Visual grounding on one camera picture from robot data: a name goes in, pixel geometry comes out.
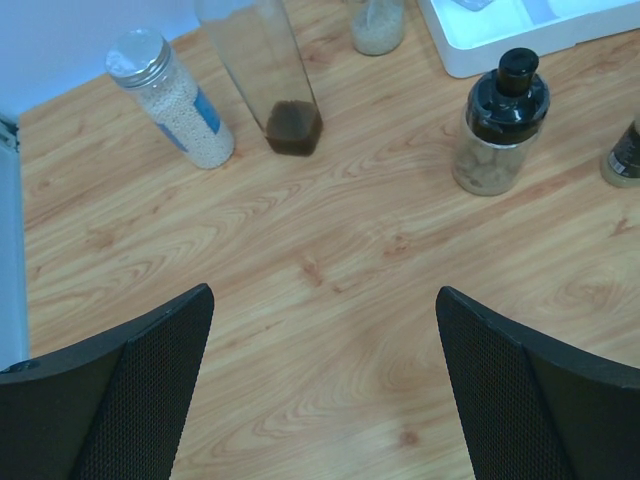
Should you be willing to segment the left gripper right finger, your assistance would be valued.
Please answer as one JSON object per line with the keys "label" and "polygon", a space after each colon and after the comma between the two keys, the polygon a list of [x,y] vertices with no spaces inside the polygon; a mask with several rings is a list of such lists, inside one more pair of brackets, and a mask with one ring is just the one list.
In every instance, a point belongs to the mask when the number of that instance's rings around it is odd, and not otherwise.
{"label": "left gripper right finger", "polygon": [[435,310],[475,478],[638,478],[638,369],[449,286]]}

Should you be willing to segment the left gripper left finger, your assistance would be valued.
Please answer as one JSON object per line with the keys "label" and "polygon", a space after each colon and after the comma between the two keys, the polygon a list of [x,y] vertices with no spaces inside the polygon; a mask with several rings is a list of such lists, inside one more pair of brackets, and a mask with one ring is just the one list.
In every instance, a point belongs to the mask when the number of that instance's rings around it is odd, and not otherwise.
{"label": "left gripper left finger", "polygon": [[2,370],[2,478],[169,478],[213,313],[213,292],[199,284]]}

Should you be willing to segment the silver lid jar white beads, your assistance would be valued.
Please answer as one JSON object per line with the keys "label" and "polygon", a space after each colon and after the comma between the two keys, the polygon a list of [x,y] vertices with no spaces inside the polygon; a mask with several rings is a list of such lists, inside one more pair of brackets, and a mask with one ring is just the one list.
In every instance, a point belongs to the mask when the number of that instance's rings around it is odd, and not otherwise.
{"label": "silver lid jar white beads", "polygon": [[109,48],[105,67],[195,166],[214,169],[231,158],[231,130],[161,33],[139,28],[123,34]]}

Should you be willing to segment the oil bottle dark sauce back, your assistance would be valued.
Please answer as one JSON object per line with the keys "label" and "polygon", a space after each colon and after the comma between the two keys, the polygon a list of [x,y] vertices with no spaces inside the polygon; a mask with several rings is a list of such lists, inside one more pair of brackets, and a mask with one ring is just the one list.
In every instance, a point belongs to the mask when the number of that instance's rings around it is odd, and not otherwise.
{"label": "oil bottle dark sauce back", "polygon": [[196,1],[196,16],[270,148],[308,157],[323,120],[282,1]]}

